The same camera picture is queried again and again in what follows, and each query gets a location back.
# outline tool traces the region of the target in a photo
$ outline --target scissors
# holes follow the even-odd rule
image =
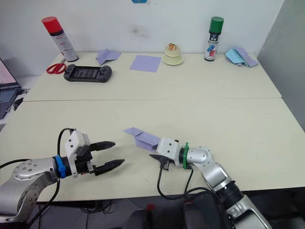
[[[56,63],[56,64],[50,66],[49,68],[47,68],[47,73],[49,73],[49,74],[60,74],[60,73],[63,73],[66,70],[66,67],[67,67],[64,64],[65,61],[66,61],[66,59],[63,58],[60,63]]]

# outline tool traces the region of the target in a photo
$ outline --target blue sticker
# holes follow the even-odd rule
[[[147,0],[132,0],[133,3],[146,3]]]

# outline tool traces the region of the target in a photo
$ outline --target floor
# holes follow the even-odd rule
[[[88,229],[113,229],[124,225],[127,218],[136,210],[146,208],[147,204],[155,205],[153,212],[154,227],[156,229],[182,229],[183,200],[168,201],[162,197],[125,198],[116,199],[110,209],[110,214],[103,212],[90,214]],[[208,197],[197,199],[195,202],[201,206],[203,215],[211,228],[219,228],[219,219],[213,209],[213,200]],[[38,212],[35,207],[32,217]],[[41,229],[85,229],[87,214],[79,208],[48,207],[41,217]],[[305,229],[302,218],[276,219],[269,221],[274,229]],[[38,228],[38,220],[34,222],[31,229]]]

